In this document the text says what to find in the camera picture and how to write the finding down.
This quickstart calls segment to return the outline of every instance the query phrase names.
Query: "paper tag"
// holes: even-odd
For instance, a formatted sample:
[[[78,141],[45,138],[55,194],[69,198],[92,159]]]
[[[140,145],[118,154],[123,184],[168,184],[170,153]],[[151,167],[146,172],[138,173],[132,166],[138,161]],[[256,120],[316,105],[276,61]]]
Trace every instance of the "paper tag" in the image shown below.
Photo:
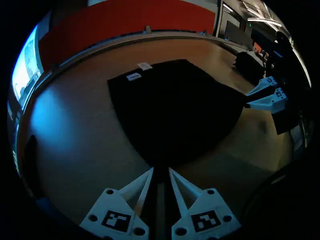
[[[130,74],[130,75],[126,76],[126,77],[127,77],[127,79],[128,79],[129,81],[132,81],[132,80],[135,80],[135,79],[137,79],[137,78],[141,78],[141,75],[138,74],[138,73],[134,73],[134,74]]]
[[[150,65],[147,64],[146,62],[138,63],[138,66],[139,66],[143,71],[152,68],[152,66],[150,66]]]

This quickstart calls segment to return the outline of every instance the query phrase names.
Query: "table surface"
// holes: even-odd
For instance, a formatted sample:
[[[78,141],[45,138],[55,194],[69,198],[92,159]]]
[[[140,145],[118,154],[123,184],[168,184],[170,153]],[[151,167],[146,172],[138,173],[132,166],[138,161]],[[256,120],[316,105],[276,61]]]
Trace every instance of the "table surface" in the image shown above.
[[[105,188],[120,189],[150,168],[124,134],[106,81],[141,62],[181,58],[244,94],[254,87],[232,69],[235,56],[211,42],[157,40],[77,64],[50,83],[26,113],[19,143],[23,146],[35,135],[42,188],[75,223],[80,224]],[[202,189],[216,188],[239,216],[248,195],[287,164],[291,152],[289,134],[276,134],[270,112],[244,109],[235,128],[213,151],[175,170]]]

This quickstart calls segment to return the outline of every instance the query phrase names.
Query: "window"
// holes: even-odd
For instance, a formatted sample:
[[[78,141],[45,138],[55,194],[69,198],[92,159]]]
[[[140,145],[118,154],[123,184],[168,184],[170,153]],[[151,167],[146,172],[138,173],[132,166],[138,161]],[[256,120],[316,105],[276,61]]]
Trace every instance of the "window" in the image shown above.
[[[21,106],[24,105],[31,88],[43,72],[40,58],[36,57],[36,54],[39,54],[36,31],[37,26],[24,44],[12,74],[14,94]]]

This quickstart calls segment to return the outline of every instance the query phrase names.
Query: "wall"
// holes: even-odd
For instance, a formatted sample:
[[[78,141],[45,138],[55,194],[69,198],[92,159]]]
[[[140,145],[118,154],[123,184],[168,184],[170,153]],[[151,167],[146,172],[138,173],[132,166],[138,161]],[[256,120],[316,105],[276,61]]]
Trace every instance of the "wall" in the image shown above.
[[[213,32],[216,14],[180,0],[108,0],[64,18],[40,41],[44,71],[90,45],[125,33],[178,29]]]
[[[238,20],[236,20],[233,16],[231,16],[227,12],[222,11],[222,19],[221,19],[219,35],[224,35],[224,32],[226,31],[227,21],[233,23],[237,27],[240,27],[240,22]]]
[[[198,5],[202,8],[205,8],[211,12],[214,12],[216,14],[216,17],[214,18],[214,26],[213,26],[213,30],[216,27],[216,23],[217,23],[217,16],[218,16],[218,0],[181,0],[181,1],[185,1],[185,2],[189,2],[195,5]]]

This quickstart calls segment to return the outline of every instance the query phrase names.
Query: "black cloth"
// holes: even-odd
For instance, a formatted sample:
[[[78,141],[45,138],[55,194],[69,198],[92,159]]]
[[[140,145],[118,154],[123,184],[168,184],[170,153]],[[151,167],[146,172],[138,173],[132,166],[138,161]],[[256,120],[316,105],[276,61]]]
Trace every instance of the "black cloth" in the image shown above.
[[[212,149],[234,127],[245,96],[187,60],[136,69],[108,82],[117,117],[151,166],[174,166]],[[126,76],[142,77],[129,81]]]

